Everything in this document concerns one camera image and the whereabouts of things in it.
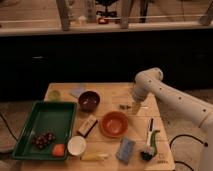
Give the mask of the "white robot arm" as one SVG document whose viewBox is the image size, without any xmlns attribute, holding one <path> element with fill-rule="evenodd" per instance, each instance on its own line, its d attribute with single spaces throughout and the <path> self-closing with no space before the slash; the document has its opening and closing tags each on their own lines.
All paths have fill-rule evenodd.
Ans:
<svg viewBox="0 0 213 171">
<path fill-rule="evenodd" d="M 152 93 L 206 132 L 208 146 L 203 148 L 198 171 L 213 171 L 213 104 L 164 84 L 160 68 L 141 71 L 134 80 L 132 97 L 136 102 L 144 101 Z"/>
</svg>

